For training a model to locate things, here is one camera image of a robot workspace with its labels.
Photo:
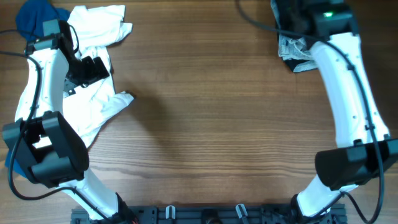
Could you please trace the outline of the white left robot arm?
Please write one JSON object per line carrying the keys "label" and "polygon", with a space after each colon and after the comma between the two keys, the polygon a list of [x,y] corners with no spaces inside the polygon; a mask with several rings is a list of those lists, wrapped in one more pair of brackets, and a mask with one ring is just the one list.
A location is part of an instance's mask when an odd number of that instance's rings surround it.
{"label": "white left robot arm", "polygon": [[11,153],[9,167],[18,165],[33,184],[49,195],[65,192],[87,212],[92,223],[136,223],[122,198],[106,188],[89,168],[85,143],[63,117],[63,96],[109,76],[96,57],[78,59],[78,37],[66,21],[43,23],[44,36],[27,43],[27,95],[15,122],[3,127]]}

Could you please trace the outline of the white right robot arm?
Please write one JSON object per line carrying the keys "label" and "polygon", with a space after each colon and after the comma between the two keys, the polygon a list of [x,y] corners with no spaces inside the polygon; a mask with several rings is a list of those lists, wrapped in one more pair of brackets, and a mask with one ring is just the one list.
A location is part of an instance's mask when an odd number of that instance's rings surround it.
{"label": "white right robot arm", "polygon": [[359,27],[343,1],[272,1],[284,60],[313,62],[323,78],[335,122],[336,149],[315,156],[316,176],[297,195],[306,218],[319,217],[342,196],[379,181],[397,161],[391,139],[369,86],[361,55]]}

